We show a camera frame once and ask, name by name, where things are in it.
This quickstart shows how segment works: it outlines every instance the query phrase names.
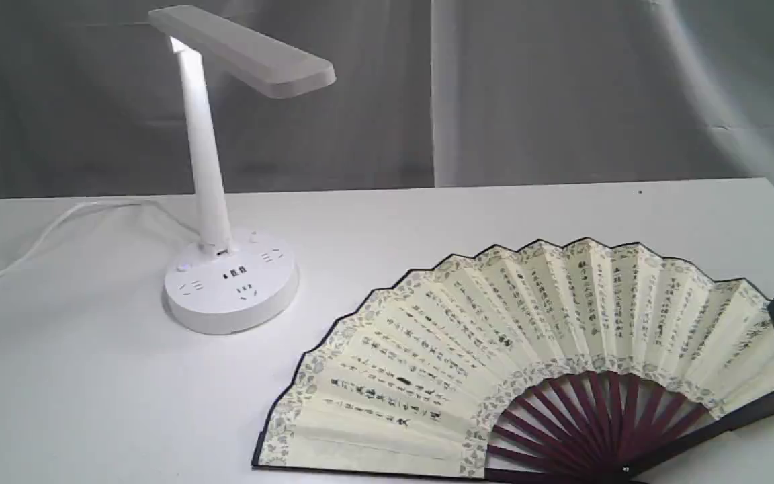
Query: paper fan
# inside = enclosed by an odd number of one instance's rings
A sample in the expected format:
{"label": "paper fan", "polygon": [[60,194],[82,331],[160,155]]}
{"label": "paper fan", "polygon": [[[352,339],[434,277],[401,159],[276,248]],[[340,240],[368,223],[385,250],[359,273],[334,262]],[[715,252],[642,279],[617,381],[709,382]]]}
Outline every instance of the paper fan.
{"label": "paper fan", "polygon": [[640,244],[451,256],[305,353],[253,465],[626,482],[774,414],[767,303]]}

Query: fabric backdrop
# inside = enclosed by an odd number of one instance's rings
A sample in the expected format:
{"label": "fabric backdrop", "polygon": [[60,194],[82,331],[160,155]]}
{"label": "fabric backdrop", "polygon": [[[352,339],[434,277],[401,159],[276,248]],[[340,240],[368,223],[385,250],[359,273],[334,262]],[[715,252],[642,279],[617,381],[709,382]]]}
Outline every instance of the fabric backdrop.
{"label": "fabric backdrop", "polygon": [[[200,0],[332,61],[274,101],[206,65],[230,191],[774,183],[774,1]],[[0,0],[0,197],[192,190],[164,0]]]}

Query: power cord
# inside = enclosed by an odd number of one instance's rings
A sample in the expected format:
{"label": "power cord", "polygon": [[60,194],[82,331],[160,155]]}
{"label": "power cord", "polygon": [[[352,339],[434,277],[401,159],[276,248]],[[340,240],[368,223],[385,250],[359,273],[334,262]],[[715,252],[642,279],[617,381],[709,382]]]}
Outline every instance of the power cord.
{"label": "power cord", "polygon": [[169,218],[172,218],[172,220],[176,221],[179,225],[184,227],[184,229],[190,230],[193,233],[198,233],[196,229],[194,229],[192,226],[188,225],[187,223],[184,223],[184,221],[180,220],[180,218],[176,217],[174,214],[172,214],[172,212],[169,212],[165,208],[165,206],[163,206],[160,202],[156,202],[154,200],[98,200],[95,202],[81,202],[69,208],[67,211],[64,212],[64,214],[59,215],[58,218],[56,218],[56,220],[53,220],[52,223],[46,226],[46,229],[44,229],[44,232],[40,233],[40,236],[34,241],[34,244],[28,249],[28,251],[26,251],[26,253],[22,255],[22,257],[18,258],[17,260],[8,264],[7,267],[0,270],[0,277],[4,276],[5,274],[8,274],[13,269],[15,269],[16,266],[19,266],[28,258],[30,258],[34,254],[34,252],[38,250],[38,247],[40,247],[40,245],[44,242],[44,239],[46,239],[46,236],[49,235],[53,230],[55,230],[56,227],[61,225],[65,220],[70,218],[71,215],[76,214],[76,212],[79,212],[84,208],[90,208],[90,206],[137,206],[137,205],[156,206],[157,208],[160,209],[161,212],[163,212],[163,214],[166,214]]}

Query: white table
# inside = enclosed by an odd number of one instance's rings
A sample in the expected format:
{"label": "white table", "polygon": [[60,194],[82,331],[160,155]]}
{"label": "white table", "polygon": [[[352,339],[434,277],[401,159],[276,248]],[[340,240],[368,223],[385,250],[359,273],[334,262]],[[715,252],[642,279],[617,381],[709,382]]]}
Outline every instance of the white table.
{"label": "white table", "polygon": [[[156,199],[194,221],[191,196]],[[0,267],[76,201],[0,201]],[[370,289],[450,252],[637,240],[774,294],[765,180],[249,194],[228,205],[233,223],[288,240],[303,275],[295,303],[248,333],[202,336],[164,312],[164,267],[193,235],[150,206],[74,218],[0,279],[0,484],[390,481],[249,462],[301,353]],[[774,418],[644,477],[774,480]]]}

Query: white desk lamp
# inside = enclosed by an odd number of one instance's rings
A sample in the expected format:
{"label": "white desk lamp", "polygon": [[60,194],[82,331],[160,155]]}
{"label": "white desk lamp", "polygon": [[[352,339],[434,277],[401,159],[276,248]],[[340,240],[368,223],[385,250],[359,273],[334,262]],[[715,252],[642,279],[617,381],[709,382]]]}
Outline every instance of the white desk lamp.
{"label": "white desk lamp", "polygon": [[298,288],[298,267],[282,241],[267,233],[230,228],[202,55],[272,98],[331,85],[336,80],[333,65],[196,7],[153,10],[148,19],[168,34],[181,65],[199,205],[200,241],[185,249],[166,271],[169,306],[191,330],[236,333],[288,307]]}

